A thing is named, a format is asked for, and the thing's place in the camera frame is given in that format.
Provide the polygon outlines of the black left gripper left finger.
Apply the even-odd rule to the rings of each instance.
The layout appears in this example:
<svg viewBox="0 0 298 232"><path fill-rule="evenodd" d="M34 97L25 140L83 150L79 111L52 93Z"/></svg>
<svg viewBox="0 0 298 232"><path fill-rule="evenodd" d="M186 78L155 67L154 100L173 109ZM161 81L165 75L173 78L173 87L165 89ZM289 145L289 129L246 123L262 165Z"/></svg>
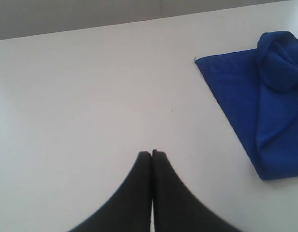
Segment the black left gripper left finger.
<svg viewBox="0 0 298 232"><path fill-rule="evenodd" d="M116 192L73 232L149 232L151 154L142 151Z"/></svg>

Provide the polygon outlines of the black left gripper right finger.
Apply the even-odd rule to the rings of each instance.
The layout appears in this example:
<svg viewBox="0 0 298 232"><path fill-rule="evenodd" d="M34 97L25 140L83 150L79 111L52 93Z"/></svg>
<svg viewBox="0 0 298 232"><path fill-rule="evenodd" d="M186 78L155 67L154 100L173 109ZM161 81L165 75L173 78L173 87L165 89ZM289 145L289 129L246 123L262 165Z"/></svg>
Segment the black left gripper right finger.
<svg viewBox="0 0 298 232"><path fill-rule="evenodd" d="M238 232L184 185L162 151L152 151L151 190L157 232Z"/></svg>

